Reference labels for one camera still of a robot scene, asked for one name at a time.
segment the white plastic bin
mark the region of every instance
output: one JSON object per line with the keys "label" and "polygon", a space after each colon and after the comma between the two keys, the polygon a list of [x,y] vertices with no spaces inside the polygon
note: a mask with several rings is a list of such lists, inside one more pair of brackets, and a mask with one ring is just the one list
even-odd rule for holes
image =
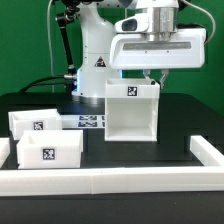
{"label": "white plastic bin", "polygon": [[9,139],[0,138],[0,168],[10,154]]}
{"label": "white plastic bin", "polygon": [[83,131],[25,131],[17,144],[19,169],[79,168]]}
{"label": "white plastic bin", "polygon": [[62,121],[56,109],[9,112],[9,126],[14,140],[25,130],[61,130]]}
{"label": "white plastic bin", "polygon": [[147,79],[109,79],[105,140],[157,141],[159,94],[159,84]]}

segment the green wall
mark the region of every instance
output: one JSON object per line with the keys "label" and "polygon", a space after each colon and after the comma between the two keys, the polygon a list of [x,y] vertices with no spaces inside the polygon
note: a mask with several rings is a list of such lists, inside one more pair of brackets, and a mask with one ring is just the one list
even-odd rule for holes
{"label": "green wall", "polygon": [[[224,115],[224,3],[221,0],[192,0],[207,9],[216,19],[217,31],[206,46],[206,63],[201,69],[171,70],[163,92],[187,93]],[[17,92],[28,83],[50,76],[47,42],[46,13],[48,0],[11,0],[1,3],[0,14],[0,95]],[[63,11],[58,3],[52,14]],[[123,9],[104,9],[100,14],[111,22],[124,16]],[[211,22],[202,13],[187,8],[179,13],[179,21],[197,22],[208,28]],[[57,25],[52,16],[52,44],[55,58],[55,75],[66,72],[66,61]],[[68,27],[75,65],[82,63],[82,37],[78,22]],[[125,73],[136,77],[139,72]],[[158,77],[159,71],[152,73]],[[49,87],[35,87],[32,91],[51,91]]]}

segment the black table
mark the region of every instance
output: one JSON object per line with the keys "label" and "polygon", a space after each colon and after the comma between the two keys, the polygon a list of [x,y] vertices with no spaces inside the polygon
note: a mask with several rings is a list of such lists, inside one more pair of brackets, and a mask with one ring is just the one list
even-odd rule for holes
{"label": "black table", "polygon": [[[78,104],[64,94],[6,94],[0,136],[10,136],[8,111],[57,108],[60,114],[104,114],[104,105]],[[104,142],[103,129],[84,131],[82,168],[201,166],[189,151],[202,135],[224,153],[224,118],[195,98],[161,94],[157,143]],[[3,169],[16,169],[15,146]],[[223,223],[224,192],[2,197],[1,223]]]}

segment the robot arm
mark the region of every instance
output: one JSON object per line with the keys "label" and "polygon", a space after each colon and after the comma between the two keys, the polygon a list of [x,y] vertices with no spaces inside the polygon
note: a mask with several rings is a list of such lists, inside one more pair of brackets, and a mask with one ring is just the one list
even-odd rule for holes
{"label": "robot arm", "polygon": [[164,81],[168,69],[199,68],[204,64],[206,30],[177,29],[178,1],[129,3],[128,7],[135,6],[136,14],[115,24],[118,35],[111,45],[112,68],[143,70],[147,75],[151,69],[161,69]]}

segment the cable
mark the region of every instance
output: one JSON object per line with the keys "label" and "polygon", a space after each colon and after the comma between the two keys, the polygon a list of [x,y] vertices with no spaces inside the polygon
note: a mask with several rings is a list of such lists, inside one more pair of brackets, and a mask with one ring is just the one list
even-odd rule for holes
{"label": "cable", "polygon": [[30,87],[35,86],[38,83],[49,81],[49,80],[55,80],[55,79],[64,79],[64,76],[54,76],[54,77],[46,77],[43,79],[38,79],[34,82],[31,82],[27,86],[23,87],[21,90],[19,90],[19,93],[25,93]]}
{"label": "cable", "polygon": [[51,41],[51,6],[54,0],[50,0],[47,8],[47,35],[48,35],[48,46],[50,54],[50,65],[51,65],[51,76],[54,76],[54,58],[52,50],[52,41]]}
{"label": "cable", "polygon": [[213,26],[213,28],[212,28],[212,33],[211,33],[210,37],[205,41],[205,44],[207,44],[208,42],[210,42],[210,41],[212,40],[212,38],[214,37],[215,32],[216,32],[216,22],[215,22],[214,17],[213,17],[208,11],[206,11],[206,10],[203,9],[203,8],[200,8],[199,6],[196,6],[196,5],[190,3],[190,2],[188,2],[188,1],[186,1],[186,0],[180,0],[180,1],[182,1],[184,4],[186,4],[186,5],[188,5],[188,6],[191,6],[192,8],[195,8],[195,9],[197,9],[197,10],[199,10],[199,11],[205,13],[205,14],[211,19],[211,21],[212,21],[212,26]]}

